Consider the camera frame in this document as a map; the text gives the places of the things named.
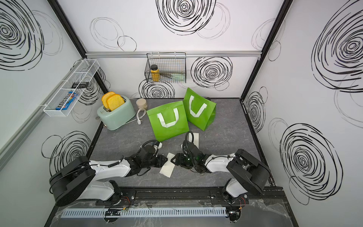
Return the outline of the green bag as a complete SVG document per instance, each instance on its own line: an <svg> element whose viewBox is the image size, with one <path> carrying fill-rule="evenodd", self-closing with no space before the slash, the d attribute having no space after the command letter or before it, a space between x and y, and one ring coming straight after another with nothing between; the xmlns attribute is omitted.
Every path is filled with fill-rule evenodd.
<svg viewBox="0 0 363 227"><path fill-rule="evenodd" d="M190 88L186 90L183 105L187 120L202 131L214 122L216 103L200 96Z"/></svg>
<svg viewBox="0 0 363 227"><path fill-rule="evenodd" d="M164 104L147 110L156 140L162 142L189 131L182 101Z"/></svg>

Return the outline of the white paper receipt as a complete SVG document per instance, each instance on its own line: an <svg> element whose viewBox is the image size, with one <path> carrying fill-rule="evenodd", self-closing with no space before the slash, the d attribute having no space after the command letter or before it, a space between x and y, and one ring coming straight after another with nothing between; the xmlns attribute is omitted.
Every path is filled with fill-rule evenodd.
<svg viewBox="0 0 363 227"><path fill-rule="evenodd" d="M199 148L199 134L198 133L186 133L184 141L181 144L181 148Z"/></svg>
<svg viewBox="0 0 363 227"><path fill-rule="evenodd" d="M162 166L160 170L160 174L170 178L172 175L172 172L175 168L175 164L171 162L171 159L175 157L175 154L168 153L167 155L167 162Z"/></svg>

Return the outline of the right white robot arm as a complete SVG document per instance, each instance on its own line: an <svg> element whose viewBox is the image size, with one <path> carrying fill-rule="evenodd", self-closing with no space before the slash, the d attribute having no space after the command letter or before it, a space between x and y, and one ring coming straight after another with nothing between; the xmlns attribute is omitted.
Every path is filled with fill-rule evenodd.
<svg viewBox="0 0 363 227"><path fill-rule="evenodd" d="M233 178L222 190L222 198L229 204L247 193L263 195L271 174L266 164L243 149L229 155L204 154L189 141L182 144L182 153L176 154L171 162L199 174L229 172Z"/></svg>

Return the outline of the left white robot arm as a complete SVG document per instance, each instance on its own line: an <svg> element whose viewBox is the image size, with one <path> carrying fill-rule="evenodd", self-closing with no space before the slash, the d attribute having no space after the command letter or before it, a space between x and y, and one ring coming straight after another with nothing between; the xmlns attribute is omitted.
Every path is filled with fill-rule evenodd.
<svg viewBox="0 0 363 227"><path fill-rule="evenodd" d="M82 156L55 173L50 191L59 207L76 200L107 201L122 191L113 177L142 176L142 170L162 168L168 158L158 153L160 144L143 145L130 157L117 161L93 161Z"/></svg>

